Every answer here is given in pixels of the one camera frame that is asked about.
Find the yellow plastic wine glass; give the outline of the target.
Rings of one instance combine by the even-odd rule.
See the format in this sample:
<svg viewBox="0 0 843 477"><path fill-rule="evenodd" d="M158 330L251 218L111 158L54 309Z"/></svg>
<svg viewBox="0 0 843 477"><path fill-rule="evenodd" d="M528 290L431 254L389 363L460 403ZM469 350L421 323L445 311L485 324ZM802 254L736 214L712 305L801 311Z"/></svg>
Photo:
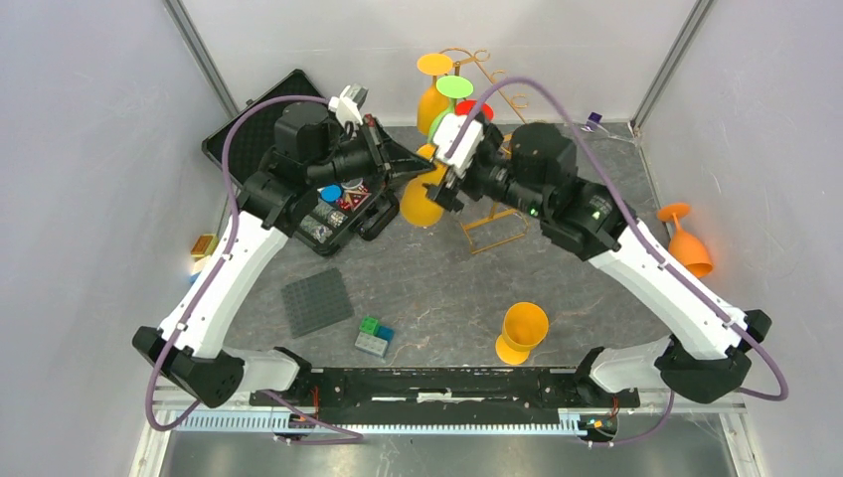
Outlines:
<svg viewBox="0 0 843 477"><path fill-rule="evenodd" d="M453 68L453 60L442 53L425 54L417 60L417 69L430 77L430 85L421 95L417 109L417 129L429 137L441 116L452 110L452 100L437 89L437 81Z"/></svg>
<svg viewBox="0 0 843 477"><path fill-rule="evenodd" d="M531 302L513 304L505 313L501 334L495 341L498 358L506 365L522 365L544 341L549 327L549 318L540 306Z"/></svg>
<svg viewBox="0 0 843 477"><path fill-rule="evenodd" d="M435 169L410 180L400 200L402 217L415 227L426 228L435 225L444 212L440 205L426 196L426 185L438 185L446 172L446 168L442 164L433 160L434 152L435 147L432 144L425 144L417 150L421 157L432 162Z"/></svg>

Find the green plastic wine glass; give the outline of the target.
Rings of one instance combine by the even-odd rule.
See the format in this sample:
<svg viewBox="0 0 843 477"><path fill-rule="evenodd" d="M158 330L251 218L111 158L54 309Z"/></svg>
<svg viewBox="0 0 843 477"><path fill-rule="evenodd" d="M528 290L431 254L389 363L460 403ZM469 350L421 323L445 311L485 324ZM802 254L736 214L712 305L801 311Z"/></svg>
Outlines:
<svg viewBox="0 0 843 477"><path fill-rule="evenodd" d="M455 113L459 100L469 97L474 86L469 79L461 76L442 76L434 84L434 103L430 110L430 125L427 127L427 139L432 142L442 120L450 113Z"/></svg>

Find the orange plastic wine glass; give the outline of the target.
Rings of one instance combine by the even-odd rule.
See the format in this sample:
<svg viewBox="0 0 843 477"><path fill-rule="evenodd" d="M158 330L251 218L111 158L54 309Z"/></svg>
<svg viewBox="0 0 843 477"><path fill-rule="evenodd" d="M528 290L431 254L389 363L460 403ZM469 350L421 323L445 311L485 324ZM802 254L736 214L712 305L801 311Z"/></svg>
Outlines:
<svg viewBox="0 0 843 477"><path fill-rule="evenodd" d="M712 272L714 264L704 244L682 227L681 220L688 216L691 210L687 203L674 203L660 209L656 216L660 222L672 224L674 227L668 251L692 275L702 278Z"/></svg>

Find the clear wine glass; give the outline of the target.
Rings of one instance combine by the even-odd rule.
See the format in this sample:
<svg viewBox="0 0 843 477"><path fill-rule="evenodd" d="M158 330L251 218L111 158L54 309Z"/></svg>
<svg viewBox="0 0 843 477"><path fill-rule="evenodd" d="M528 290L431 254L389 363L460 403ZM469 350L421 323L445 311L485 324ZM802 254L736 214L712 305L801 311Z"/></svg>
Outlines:
<svg viewBox="0 0 843 477"><path fill-rule="evenodd" d="M582 132L588 134L595 134L601 138L611 139L615 141L625 142L629 144L637 145L639 143L639 139L635 137L631 132L626 131L624 134L615 133L607 129L604 125L599 122L594 122L588 120L579 125L579 129Z"/></svg>

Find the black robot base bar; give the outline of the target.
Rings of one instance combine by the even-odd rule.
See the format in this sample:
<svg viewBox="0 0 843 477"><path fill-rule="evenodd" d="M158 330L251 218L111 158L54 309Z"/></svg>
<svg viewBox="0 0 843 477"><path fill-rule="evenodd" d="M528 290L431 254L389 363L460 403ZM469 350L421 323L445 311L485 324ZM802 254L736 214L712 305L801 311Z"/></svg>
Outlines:
<svg viewBox="0 0 843 477"><path fill-rule="evenodd" d="M305 369L280 397L332 424L551 424L561 409L640 405L552 367Z"/></svg>

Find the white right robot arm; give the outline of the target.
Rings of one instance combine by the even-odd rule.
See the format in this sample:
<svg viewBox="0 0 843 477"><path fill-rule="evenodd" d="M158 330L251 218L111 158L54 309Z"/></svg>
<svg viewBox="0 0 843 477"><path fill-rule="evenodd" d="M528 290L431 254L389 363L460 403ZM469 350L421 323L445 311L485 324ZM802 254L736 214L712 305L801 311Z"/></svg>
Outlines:
<svg viewBox="0 0 843 477"><path fill-rule="evenodd" d="M710 403L743 388L770 318L707 289L606 184L580 177L577 146L556 126L524 124L505 139L491 123L449 113L431 143L445 169L427 190L434 202L457 212L463 197L489 198L529 215L552 244L616 280L668 327L644 345L592 349L574 379L581 402L651 388Z"/></svg>

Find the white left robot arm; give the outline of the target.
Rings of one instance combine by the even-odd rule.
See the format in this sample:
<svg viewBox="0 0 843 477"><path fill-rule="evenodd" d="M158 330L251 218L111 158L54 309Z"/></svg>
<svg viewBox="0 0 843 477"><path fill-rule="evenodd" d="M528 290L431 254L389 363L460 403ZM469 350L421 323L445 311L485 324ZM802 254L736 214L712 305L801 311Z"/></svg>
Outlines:
<svg viewBox="0 0 843 477"><path fill-rule="evenodd" d="M283 96L273 142L253 173L229 186L233 208L220 244L189 291L156 327L141 327L132 345L152 366L145 405L159 378L218 407L233 397L274 391L305 402L312 379L288 353L224 345L236 313L270 260L316 207L322 189L354 180L381 185L432 170L430 161L393 140L372 115L338 99Z"/></svg>

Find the green grey blue bricks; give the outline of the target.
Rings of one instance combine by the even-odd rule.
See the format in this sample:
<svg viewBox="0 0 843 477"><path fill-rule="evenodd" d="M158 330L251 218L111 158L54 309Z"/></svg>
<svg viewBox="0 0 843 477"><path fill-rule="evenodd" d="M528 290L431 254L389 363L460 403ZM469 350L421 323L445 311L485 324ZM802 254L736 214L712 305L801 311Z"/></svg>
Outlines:
<svg viewBox="0 0 843 477"><path fill-rule="evenodd" d="M385 358L394 337L392 328L382 325L375 317L366 316L360 323L354 347L366 354Z"/></svg>

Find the grey building baseplate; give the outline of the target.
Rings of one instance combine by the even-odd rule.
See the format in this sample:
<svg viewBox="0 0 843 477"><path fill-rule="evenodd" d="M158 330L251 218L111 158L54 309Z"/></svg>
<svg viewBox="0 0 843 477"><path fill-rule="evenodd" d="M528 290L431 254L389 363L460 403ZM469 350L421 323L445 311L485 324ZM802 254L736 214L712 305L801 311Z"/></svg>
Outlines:
<svg viewBox="0 0 843 477"><path fill-rule="evenodd" d="M281 289L290 334L300 338L350 318L354 308L337 268L289 283Z"/></svg>

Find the purple cube block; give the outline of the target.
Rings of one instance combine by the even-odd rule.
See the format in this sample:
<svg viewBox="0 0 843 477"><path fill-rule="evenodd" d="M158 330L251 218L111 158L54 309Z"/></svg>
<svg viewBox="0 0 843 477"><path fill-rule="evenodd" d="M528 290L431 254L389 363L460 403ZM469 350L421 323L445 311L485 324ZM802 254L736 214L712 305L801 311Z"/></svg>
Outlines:
<svg viewBox="0 0 843 477"><path fill-rule="evenodd" d="M601 123L602 115L597 112L591 112L587 118L586 126L589 129L599 128Z"/></svg>

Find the yellow orange toy brick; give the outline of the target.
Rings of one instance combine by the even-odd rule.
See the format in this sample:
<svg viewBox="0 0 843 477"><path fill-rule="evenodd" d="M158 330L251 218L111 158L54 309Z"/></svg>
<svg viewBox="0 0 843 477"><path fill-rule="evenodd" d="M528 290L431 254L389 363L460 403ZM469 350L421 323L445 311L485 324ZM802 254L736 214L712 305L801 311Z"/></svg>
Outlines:
<svg viewBox="0 0 843 477"><path fill-rule="evenodd" d="M219 239L214 234L201 235L194 242L190 250L190 255L194 259L200 259L209 256L215 251L218 242Z"/></svg>

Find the white blue toy brick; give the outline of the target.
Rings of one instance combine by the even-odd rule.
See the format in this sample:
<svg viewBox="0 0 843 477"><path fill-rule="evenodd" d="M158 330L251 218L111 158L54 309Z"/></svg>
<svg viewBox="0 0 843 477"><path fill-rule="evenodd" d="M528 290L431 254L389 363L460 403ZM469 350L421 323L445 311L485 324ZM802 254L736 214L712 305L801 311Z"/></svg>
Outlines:
<svg viewBox="0 0 843 477"><path fill-rule="evenodd" d="M196 280L199 278L199 276L201 275L202 271L206 267L210 258L211 257L209 255L206 255L206 256L203 256L201 258L196 259L193 262L193 265L192 265L192 268L191 268L190 274L189 274L189 280L190 280L191 284L195 283Z"/></svg>

